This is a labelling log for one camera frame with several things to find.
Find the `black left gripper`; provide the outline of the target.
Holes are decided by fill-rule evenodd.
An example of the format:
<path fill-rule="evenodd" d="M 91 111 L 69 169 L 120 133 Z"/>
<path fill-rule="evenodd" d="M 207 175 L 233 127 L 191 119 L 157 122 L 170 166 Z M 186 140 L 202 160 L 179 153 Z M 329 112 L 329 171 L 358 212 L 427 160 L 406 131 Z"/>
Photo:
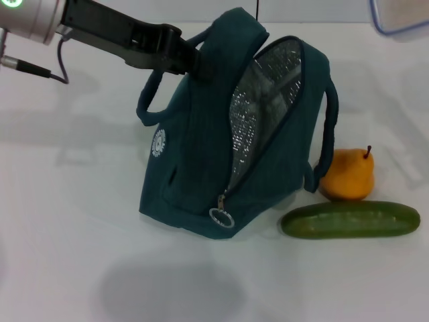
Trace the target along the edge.
<path fill-rule="evenodd" d="M 66 0 L 61 24 L 71 29 L 65 38 L 118 56 L 131 67 L 188 73 L 202 81 L 214 76 L 212 64 L 197 49 L 207 33 L 183 40 L 172 25 L 139 21 L 94 0 Z"/>

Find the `teal insulated lunch bag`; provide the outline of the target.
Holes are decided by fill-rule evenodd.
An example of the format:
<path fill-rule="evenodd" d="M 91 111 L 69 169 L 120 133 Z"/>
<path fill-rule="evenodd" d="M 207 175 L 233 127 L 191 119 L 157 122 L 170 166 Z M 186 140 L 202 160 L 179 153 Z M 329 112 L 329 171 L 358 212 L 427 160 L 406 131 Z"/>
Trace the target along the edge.
<path fill-rule="evenodd" d="M 300 38 L 268 36 L 244 9 L 223 13 L 188 41 L 210 72 L 187 74 L 158 112 L 148 108 L 163 74 L 151 74 L 137 105 L 156 128 L 142 214 L 228 239 L 296 191 L 317 190 L 339 113 L 330 63 Z"/>

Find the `orange pear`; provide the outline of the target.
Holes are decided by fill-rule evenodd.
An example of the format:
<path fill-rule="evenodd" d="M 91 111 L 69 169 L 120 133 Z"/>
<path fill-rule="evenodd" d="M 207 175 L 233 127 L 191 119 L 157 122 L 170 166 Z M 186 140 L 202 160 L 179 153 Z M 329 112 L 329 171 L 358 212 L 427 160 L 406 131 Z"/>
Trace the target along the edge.
<path fill-rule="evenodd" d="M 366 149 L 336 149 L 319 191 L 331 201 L 360 201 L 368 197 L 375 184 L 371 146 Z"/>

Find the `green cucumber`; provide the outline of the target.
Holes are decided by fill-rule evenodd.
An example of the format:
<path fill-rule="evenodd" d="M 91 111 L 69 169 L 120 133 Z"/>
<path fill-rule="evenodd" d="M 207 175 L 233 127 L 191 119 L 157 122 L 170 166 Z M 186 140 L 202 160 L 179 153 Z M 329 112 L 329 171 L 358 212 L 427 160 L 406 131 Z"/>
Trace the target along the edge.
<path fill-rule="evenodd" d="M 296 208 L 285 214 L 284 234 L 301 239 L 397 237 L 414 232 L 420 214 L 387 201 L 342 201 Z"/>

